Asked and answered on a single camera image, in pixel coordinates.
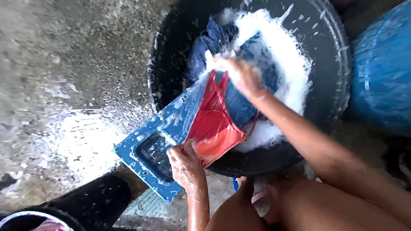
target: black bucket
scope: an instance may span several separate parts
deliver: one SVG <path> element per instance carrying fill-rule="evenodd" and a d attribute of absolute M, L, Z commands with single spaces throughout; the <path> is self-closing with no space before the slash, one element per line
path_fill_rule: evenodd
<path fill-rule="evenodd" d="M 109 173 L 61 197 L 10 214 L 0 221 L 0 231 L 30 231 L 46 219 L 74 231 L 112 231 L 130 201 L 128 184 Z"/>
<path fill-rule="evenodd" d="M 210 15 L 230 7 L 250 12 L 265 8 L 274 18 L 282 16 L 291 4 L 293 8 L 283 26 L 287 30 L 298 28 L 294 36 L 313 60 L 309 75 L 312 87 L 306 98 L 304 117 L 330 132 L 349 100 L 352 57 L 338 14 L 329 1 L 323 0 L 253 0 L 248 5 L 241 0 L 183 0 L 166 15 L 153 42 L 151 54 L 156 62 L 148 67 L 153 107 L 159 111 L 182 93 L 185 57 L 194 39 L 206 28 Z M 311 23 L 298 20 L 300 15 L 310 17 Z M 313 35 L 314 23 L 318 23 L 317 35 Z M 159 92 L 161 97 L 153 95 L 154 92 Z M 282 142 L 270 150 L 230 151 L 209 169 L 226 176 L 254 176 L 282 171 L 300 160 L 292 145 Z"/>

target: red garment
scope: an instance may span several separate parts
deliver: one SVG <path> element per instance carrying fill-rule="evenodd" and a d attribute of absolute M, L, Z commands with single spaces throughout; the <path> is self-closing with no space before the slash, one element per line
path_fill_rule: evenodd
<path fill-rule="evenodd" d="M 210 72 L 203 98 L 186 137 L 186 141 L 191 139 L 195 144 L 204 168 L 246 140 L 245 132 L 234 124 L 226 109 L 228 81 L 227 72 L 219 84 L 215 70 Z"/>

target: black basin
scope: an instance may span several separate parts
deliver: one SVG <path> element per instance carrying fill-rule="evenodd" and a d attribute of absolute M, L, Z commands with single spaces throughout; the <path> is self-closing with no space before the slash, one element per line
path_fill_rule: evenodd
<path fill-rule="evenodd" d="M 351 79 L 351 52 L 343 25 L 333 6 L 322 0 L 253 0 L 249 5 L 241 0 L 182 1 L 162 22 L 152 47 L 155 66 L 149 65 L 149 86 L 153 107 L 161 110 L 182 92 L 182 74 L 191 46 L 204 30 L 210 15 L 224 8 L 254 12 L 261 8 L 278 17 L 294 6 L 283 26 L 294 33 L 302 48 L 313 60 L 309 79 L 313 85 L 306 99 L 304 117 L 325 132 L 330 132 L 347 106 Z M 310 17 L 310 23 L 298 20 Z M 313 35 L 313 24 L 318 23 Z M 161 97 L 153 95 L 160 92 Z M 301 156 L 287 142 L 272 149 L 256 149 L 249 153 L 230 151 L 214 162 L 209 170 L 226 176 L 254 176 L 280 172 L 301 160 Z"/>

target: plastic barrel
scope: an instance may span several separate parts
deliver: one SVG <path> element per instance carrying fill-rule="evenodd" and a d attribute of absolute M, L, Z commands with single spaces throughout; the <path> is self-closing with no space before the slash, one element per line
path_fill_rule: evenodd
<path fill-rule="evenodd" d="M 369 26 L 353 44 L 349 111 L 369 126 L 411 137 L 410 0 Z"/>

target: foam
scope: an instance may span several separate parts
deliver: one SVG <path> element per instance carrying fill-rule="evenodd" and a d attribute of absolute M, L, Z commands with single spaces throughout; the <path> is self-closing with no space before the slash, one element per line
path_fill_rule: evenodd
<path fill-rule="evenodd" d="M 249 38 L 257 33 L 261 34 L 261 40 L 272 54 L 278 74 L 278 90 L 274 94 L 278 100 L 291 108 L 299 115 L 303 115 L 305 98 L 310 84 L 308 76 L 311 72 L 312 60 L 305 56 L 296 37 L 282 26 L 282 22 L 289 15 L 293 4 L 278 18 L 271 18 L 266 9 L 259 9 L 254 13 L 225 9 L 218 16 L 218 23 L 225 25 L 232 23 L 238 27 L 238 36 L 234 39 L 233 50 L 238 50 Z M 261 52 L 253 51 L 256 60 Z M 229 69 L 226 63 L 212 64 L 207 62 L 207 70 L 217 69 L 224 71 Z M 229 71 L 232 81 L 239 73 Z M 235 147 L 235 150 L 248 152 L 257 147 L 269 148 L 284 140 L 282 132 L 269 120 L 258 120 L 254 132 L 246 142 Z"/>

